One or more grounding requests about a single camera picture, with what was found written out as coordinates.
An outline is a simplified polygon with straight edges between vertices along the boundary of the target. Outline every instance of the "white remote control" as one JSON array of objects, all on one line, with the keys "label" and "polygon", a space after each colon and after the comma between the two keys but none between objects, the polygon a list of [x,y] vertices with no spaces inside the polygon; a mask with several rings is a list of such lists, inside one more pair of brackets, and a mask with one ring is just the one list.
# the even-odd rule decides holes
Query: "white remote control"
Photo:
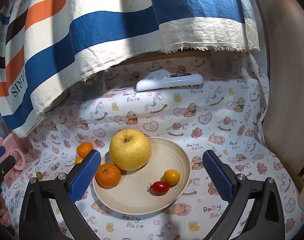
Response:
[{"label": "white remote control", "polygon": [[149,73],[136,84],[137,92],[160,88],[195,86],[204,83],[203,76],[198,72],[171,74],[166,70]]}]

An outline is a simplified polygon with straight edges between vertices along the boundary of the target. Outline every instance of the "beige plate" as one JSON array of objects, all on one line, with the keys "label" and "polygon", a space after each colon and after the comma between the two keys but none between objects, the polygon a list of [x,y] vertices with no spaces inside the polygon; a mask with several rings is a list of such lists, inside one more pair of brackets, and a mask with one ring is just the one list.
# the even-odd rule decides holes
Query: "beige plate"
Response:
[{"label": "beige plate", "polygon": [[[110,189],[100,187],[93,178],[94,190],[98,198],[109,208],[128,215],[144,215],[159,211],[176,201],[188,185],[191,163],[185,151],[176,143],[148,137],[152,145],[149,162],[136,171],[122,171],[118,185]],[[102,158],[103,163],[112,163],[109,153]],[[177,170],[181,179],[164,195],[148,192],[150,183],[160,180],[166,170]]]}]

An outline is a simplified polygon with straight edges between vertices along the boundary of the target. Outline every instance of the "red cherry tomato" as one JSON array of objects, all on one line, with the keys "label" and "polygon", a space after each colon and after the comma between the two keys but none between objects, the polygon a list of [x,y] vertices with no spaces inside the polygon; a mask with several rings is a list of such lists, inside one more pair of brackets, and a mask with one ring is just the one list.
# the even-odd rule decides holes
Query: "red cherry tomato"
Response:
[{"label": "red cherry tomato", "polygon": [[150,184],[150,189],[153,189],[156,194],[165,194],[169,191],[170,187],[163,181],[154,182]]}]

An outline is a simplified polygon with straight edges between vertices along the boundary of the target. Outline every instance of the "striped towel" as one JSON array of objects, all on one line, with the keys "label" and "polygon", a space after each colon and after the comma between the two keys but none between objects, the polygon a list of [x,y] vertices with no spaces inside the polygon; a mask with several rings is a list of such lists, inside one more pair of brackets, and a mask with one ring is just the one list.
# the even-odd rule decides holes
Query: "striped towel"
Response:
[{"label": "striped towel", "polygon": [[24,137],[77,81],[181,48],[259,49],[249,0],[9,0],[0,12],[0,114]]}]

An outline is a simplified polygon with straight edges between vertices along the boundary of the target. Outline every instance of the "orange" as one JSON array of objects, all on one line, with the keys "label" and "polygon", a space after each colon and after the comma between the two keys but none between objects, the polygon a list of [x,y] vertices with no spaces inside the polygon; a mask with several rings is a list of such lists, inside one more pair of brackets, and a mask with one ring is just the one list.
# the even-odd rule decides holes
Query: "orange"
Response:
[{"label": "orange", "polygon": [[77,158],[75,159],[75,164],[81,163],[82,160],[84,160],[84,158],[82,158],[82,157],[77,157]]},{"label": "orange", "polygon": [[103,187],[114,187],[121,180],[121,171],[115,164],[105,163],[98,168],[95,178]]},{"label": "orange", "polygon": [[86,155],[88,155],[88,153],[93,149],[94,149],[93,144],[89,142],[85,142],[77,146],[76,152],[80,157],[85,158]]}]

